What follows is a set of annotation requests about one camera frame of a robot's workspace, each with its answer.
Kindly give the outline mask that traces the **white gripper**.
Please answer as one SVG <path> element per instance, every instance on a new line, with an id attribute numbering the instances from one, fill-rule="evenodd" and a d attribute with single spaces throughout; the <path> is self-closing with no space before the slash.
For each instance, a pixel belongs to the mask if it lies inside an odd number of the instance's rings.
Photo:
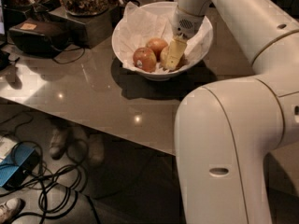
<path id="1" fill-rule="evenodd" d="M 176 6 L 172 20 L 172 32 L 174 37 L 170 42 L 165 68 L 174 71 L 180 59 L 182 58 L 185 49 L 187 48 L 187 41 L 185 39 L 193 38 L 199 31 L 204 15 L 193 15 L 180 9 Z"/>

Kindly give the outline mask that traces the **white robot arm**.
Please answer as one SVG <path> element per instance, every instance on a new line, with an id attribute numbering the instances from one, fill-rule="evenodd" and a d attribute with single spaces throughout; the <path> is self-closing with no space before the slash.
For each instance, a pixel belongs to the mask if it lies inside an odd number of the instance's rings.
<path id="1" fill-rule="evenodd" d="M 272 224 L 265 155 L 299 139 L 299 22 L 270 0 L 178 0 L 176 34 L 191 38 L 214 5 L 251 77 L 206 84 L 180 103 L 178 177 L 187 224 Z"/>

